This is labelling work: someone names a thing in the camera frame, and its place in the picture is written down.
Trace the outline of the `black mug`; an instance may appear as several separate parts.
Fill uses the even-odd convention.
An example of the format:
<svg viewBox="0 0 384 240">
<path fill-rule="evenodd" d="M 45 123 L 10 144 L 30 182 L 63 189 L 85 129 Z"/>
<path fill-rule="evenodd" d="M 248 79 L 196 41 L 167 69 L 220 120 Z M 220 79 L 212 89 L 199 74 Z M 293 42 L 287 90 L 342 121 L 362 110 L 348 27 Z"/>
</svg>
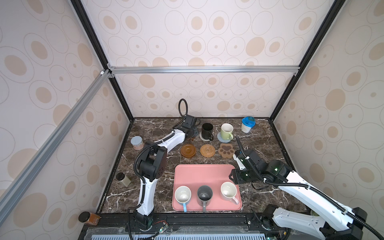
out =
<svg viewBox="0 0 384 240">
<path fill-rule="evenodd" d="M 210 123 L 204 123 L 202 125 L 202 130 L 201 130 L 201 133 L 202 133 L 202 137 L 204 139 L 214 139 L 214 136 L 213 136 L 213 125 L 210 124 Z"/>
</svg>

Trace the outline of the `paw-shaped wooden coaster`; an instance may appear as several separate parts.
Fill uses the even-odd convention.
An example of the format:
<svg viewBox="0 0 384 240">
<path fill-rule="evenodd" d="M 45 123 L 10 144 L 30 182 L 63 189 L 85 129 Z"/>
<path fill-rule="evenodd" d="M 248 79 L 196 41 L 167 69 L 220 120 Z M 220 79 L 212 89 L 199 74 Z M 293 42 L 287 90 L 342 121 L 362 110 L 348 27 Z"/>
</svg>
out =
<svg viewBox="0 0 384 240">
<path fill-rule="evenodd" d="M 220 147 L 218 149 L 218 153 L 224 158 L 224 159 L 231 159 L 235 153 L 235 149 L 232 144 L 220 144 Z"/>
</svg>

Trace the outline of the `rattan coaster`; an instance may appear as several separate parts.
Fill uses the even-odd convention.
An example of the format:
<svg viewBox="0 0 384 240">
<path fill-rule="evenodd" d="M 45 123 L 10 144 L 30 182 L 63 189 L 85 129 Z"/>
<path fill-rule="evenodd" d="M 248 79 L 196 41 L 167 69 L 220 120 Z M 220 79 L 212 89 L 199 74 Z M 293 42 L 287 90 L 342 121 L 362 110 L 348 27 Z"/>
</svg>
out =
<svg viewBox="0 0 384 240">
<path fill-rule="evenodd" d="M 216 149 L 210 144 L 205 144 L 200 148 L 200 153 L 205 158 L 211 158 L 215 155 Z"/>
</svg>

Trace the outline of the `blue-grey woven coaster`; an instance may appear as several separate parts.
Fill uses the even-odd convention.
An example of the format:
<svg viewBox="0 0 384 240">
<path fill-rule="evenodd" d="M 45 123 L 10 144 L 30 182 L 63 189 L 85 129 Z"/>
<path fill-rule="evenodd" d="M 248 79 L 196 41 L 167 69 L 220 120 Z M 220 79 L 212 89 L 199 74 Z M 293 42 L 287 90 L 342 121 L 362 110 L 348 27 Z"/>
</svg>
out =
<svg viewBox="0 0 384 240">
<path fill-rule="evenodd" d="M 221 142 L 221 143 L 229 143 L 230 141 L 231 141 L 231 139 L 229 139 L 229 140 L 224 140 L 223 138 L 222 138 L 222 136 L 221 136 L 221 133 L 218 133 L 217 134 L 217 138 L 218 138 L 218 140 Z"/>
</svg>

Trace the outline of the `green mug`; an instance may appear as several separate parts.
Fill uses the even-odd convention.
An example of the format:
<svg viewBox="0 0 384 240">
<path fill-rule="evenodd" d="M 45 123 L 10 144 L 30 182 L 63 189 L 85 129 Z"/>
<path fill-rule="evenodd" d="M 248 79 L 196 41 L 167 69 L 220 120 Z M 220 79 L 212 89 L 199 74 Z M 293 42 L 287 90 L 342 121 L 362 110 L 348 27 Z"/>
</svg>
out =
<svg viewBox="0 0 384 240">
<path fill-rule="evenodd" d="M 234 127 L 231 124 L 228 124 L 228 123 L 223 124 L 221 126 L 221 138 L 224 141 L 231 141 L 234 138 L 233 130 L 234 130 Z"/>
</svg>

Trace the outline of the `white woven coaster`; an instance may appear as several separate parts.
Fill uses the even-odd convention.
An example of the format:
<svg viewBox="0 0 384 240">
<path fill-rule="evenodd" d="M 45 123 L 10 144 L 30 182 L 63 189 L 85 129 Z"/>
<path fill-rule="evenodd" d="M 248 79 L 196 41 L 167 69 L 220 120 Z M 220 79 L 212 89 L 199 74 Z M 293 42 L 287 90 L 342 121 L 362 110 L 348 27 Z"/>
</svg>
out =
<svg viewBox="0 0 384 240">
<path fill-rule="evenodd" d="M 211 140 L 210 140 L 210 139 L 204 139 L 204 138 L 202 137 L 202 133 L 199 134 L 199 137 L 200 137 L 200 139 L 201 139 L 202 141 L 204 141 L 204 142 L 212 141 L 212 139 L 211 139 Z"/>
</svg>

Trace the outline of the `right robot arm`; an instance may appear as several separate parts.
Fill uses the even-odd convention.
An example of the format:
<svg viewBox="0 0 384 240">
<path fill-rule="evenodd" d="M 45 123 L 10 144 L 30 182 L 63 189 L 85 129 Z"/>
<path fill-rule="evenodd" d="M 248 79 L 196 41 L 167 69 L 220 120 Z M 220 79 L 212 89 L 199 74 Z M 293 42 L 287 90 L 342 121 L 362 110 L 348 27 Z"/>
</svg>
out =
<svg viewBox="0 0 384 240">
<path fill-rule="evenodd" d="M 287 211 L 276 205 L 268 205 L 260 217 L 266 230 L 275 227 L 306 233 L 321 240 L 360 240 L 363 229 L 378 239 L 384 237 L 366 223 L 367 213 L 361 208 L 350 208 L 332 199 L 304 180 L 297 172 L 279 160 L 266 163 L 249 157 L 234 157 L 239 168 L 230 173 L 234 184 L 261 181 L 283 190 L 316 213 L 316 216 Z"/>
</svg>

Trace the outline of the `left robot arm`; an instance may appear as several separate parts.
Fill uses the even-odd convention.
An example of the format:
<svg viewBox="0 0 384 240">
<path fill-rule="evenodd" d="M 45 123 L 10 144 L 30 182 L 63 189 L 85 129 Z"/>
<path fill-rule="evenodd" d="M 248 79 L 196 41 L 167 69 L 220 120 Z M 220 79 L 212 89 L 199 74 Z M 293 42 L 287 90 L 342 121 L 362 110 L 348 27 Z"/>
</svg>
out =
<svg viewBox="0 0 384 240">
<path fill-rule="evenodd" d="M 141 180 L 141 192 L 138 205 L 132 210 L 135 220 L 145 229 L 152 226 L 156 185 L 166 170 L 168 153 L 185 140 L 199 135 L 196 121 L 196 117 L 184 115 L 170 134 L 156 142 L 146 142 L 135 159 L 134 172 Z"/>
</svg>

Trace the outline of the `white cup blue lid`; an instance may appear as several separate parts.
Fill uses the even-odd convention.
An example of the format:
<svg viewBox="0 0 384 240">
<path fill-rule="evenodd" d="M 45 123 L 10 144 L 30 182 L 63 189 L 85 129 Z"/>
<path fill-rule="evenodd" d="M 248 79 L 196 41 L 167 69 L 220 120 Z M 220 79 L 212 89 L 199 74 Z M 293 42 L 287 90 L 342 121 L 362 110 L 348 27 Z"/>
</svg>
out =
<svg viewBox="0 0 384 240">
<path fill-rule="evenodd" d="M 255 124 L 256 124 L 256 120 L 254 117 L 251 117 L 251 116 L 244 117 L 242 119 L 242 126 L 241 126 L 242 132 L 246 134 L 249 133 L 250 130 L 255 126 Z"/>
</svg>

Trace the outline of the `grey mug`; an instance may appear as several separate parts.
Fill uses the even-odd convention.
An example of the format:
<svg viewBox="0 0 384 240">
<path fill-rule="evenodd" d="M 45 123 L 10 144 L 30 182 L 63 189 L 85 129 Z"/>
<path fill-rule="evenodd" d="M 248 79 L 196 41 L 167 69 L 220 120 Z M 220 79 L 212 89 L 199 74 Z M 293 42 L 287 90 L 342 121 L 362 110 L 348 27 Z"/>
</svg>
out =
<svg viewBox="0 0 384 240">
<path fill-rule="evenodd" d="M 198 204 L 202 206 L 203 213 L 205 213 L 207 210 L 207 206 L 210 204 L 210 201 L 213 197 L 213 190 L 209 186 L 203 185 L 199 187 L 197 191 L 197 196 Z"/>
</svg>

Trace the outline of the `small jar dark lid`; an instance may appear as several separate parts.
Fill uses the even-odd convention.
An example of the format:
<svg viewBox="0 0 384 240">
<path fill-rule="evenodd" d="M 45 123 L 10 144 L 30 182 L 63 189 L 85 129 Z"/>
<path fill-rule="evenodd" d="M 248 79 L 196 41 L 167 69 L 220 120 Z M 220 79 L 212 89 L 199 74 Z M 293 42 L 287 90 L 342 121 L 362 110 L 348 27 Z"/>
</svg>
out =
<svg viewBox="0 0 384 240">
<path fill-rule="evenodd" d="M 121 183 L 123 186 L 128 187 L 131 183 L 131 179 L 127 177 L 124 173 L 117 173 L 116 179 L 119 183 Z"/>
</svg>

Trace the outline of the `horizontal aluminium bar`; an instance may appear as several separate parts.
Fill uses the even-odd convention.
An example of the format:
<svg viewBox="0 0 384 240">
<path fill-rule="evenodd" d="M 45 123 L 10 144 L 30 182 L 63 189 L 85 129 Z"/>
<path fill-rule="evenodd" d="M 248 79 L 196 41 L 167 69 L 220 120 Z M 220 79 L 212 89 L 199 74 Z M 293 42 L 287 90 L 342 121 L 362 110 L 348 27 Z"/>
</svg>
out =
<svg viewBox="0 0 384 240">
<path fill-rule="evenodd" d="M 113 74 L 297 73 L 299 66 L 111 67 Z"/>
</svg>

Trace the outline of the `brown jar black lid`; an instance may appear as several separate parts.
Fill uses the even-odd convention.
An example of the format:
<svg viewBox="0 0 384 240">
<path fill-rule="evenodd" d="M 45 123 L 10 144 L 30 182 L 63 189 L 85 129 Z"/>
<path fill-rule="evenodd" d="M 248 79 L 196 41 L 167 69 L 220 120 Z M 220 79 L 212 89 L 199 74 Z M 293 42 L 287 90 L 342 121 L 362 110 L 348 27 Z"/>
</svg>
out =
<svg viewBox="0 0 384 240">
<path fill-rule="evenodd" d="M 79 222 L 89 226 L 97 226 L 100 219 L 99 215 L 90 212 L 82 212 L 78 217 Z"/>
</svg>

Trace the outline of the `diagonal aluminium bar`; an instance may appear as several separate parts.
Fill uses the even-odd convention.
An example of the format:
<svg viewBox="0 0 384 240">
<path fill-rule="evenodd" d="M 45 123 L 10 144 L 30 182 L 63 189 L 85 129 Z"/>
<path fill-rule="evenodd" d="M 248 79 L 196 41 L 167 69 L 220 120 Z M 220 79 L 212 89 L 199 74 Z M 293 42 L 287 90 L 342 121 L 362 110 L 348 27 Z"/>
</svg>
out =
<svg viewBox="0 0 384 240">
<path fill-rule="evenodd" d="M 73 127 L 85 108 L 89 105 L 97 91 L 102 86 L 103 82 L 109 78 L 111 72 L 111 70 L 105 69 L 103 70 L 103 73 L 94 80 L 87 91 L 62 120 L 56 130 L 50 135 L 42 147 L 36 152 L 31 161 L 25 166 L 18 177 L 7 189 L 5 195 L 1 198 L 1 224 L 3 224 L 8 218 L 42 168 L 51 158 L 54 151 L 68 134 L 69 130 Z"/>
</svg>

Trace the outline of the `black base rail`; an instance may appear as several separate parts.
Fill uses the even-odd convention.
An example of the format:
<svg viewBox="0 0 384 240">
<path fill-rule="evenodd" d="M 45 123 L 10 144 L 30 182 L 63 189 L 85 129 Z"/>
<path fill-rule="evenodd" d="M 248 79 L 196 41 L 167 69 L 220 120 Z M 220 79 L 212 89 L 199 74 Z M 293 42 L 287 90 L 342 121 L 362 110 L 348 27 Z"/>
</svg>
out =
<svg viewBox="0 0 384 240">
<path fill-rule="evenodd" d="M 95 227 L 83 226 L 79 239 L 138 240 L 154 237 L 156 240 L 303 240 L 304 235 L 275 227 L 262 227 L 255 213 L 187 213 L 155 214 L 153 225 L 145 230 L 133 216 L 102 214 Z"/>
</svg>

